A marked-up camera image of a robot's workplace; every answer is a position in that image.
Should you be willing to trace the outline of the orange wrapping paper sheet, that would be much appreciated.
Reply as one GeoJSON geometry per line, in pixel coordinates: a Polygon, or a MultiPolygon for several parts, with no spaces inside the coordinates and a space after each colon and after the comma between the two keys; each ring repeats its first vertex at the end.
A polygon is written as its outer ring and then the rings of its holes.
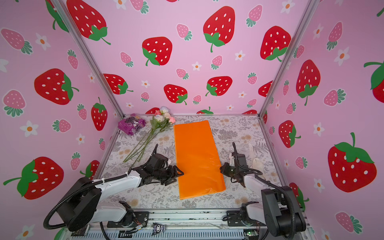
{"type": "Polygon", "coordinates": [[[174,126],[180,199],[190,199],[226,190],[221,161],[209,121],[174,126]]]}

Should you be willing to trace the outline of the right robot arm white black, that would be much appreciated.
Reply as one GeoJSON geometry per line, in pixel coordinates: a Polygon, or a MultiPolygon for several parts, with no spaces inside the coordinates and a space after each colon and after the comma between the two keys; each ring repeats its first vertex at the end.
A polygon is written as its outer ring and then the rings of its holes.
{"type": "Polygon", "coordinates": [[[234,151],[231,153],[231,162],[220,167],[220,172],[251,190],[261,197],[261,202],[247,202],[242,204],[238,211],[228,211],[222,218],[229,226],[253,226],[261,223],[267,227],[266,234],[274,237],[282,236],[292,240],[297,233],[307,229],[307,223],[296,196],[289,186],[277,186],[262,178],[260,170],[251,169],[247,165],[246,156],[237,151],[236,144],[232,143],[234,151]]]}

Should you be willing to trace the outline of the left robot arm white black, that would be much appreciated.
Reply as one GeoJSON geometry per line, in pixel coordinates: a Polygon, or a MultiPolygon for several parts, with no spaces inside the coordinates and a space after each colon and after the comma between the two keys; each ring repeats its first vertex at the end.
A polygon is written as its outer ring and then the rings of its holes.
{"type": "Polygon", "coordinates": [[[150,184],[168,186],[184,175],[169,159],[153,150],[147,162],[124,174],[108,179],[78,179],[66,195],[48,213],[46,230],[66,227],[75,232],[91,223],[111,222],[122,227],[141,226],[132,207],[124,201],[118,207],[101,207],[100,201],[117,193],[150,184]]]}

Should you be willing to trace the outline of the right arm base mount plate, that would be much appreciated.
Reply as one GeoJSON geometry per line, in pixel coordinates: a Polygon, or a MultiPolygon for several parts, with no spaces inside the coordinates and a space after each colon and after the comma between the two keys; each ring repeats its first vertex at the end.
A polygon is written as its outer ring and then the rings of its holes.
{"type": "Polygon", "coordinates": [[[266,225],[256,220],[244,220],[240,210],[227,211],[222,221],[229,227],[265,227],[266,225]]]}

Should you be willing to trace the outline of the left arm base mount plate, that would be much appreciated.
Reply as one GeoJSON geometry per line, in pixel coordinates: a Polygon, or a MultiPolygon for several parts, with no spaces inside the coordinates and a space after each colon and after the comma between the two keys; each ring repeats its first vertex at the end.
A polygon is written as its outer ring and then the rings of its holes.
{"type": "Polygon", "coordinates": [[[119,222],[109,221],[107,228],[135,228],[146,227],[149,220],[150,212],[134,211],[127,213],[119,222]]]}

